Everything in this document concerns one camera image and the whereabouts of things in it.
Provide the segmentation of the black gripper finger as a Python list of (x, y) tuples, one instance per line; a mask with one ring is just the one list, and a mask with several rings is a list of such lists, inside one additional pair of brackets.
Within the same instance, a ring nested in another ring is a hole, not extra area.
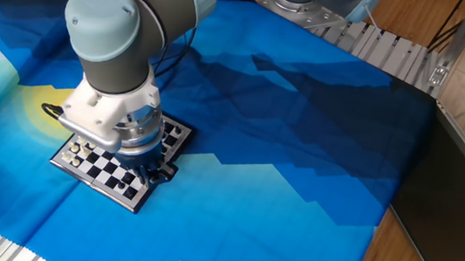
[(148, 184), (146, 170), (142, 167), (134, 166), (131, 168), (136, 176), (138, 176), (140, 183)]
[(157, 162), (147, 166), (147, 178), (150, 184), (159, 185), (170, 182), (177, 173), (178, 167), (170, 162)]

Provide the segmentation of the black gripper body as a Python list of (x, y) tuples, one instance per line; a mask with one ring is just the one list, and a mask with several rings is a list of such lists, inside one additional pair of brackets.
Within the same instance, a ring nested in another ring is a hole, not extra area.
[(120, 150), (116, 159), (123, 168), (135, 170), (136, 168), (157, 169), (164, 162), (162, 144), (159, 142), (148, 151), (141, 152), (139, 148)]

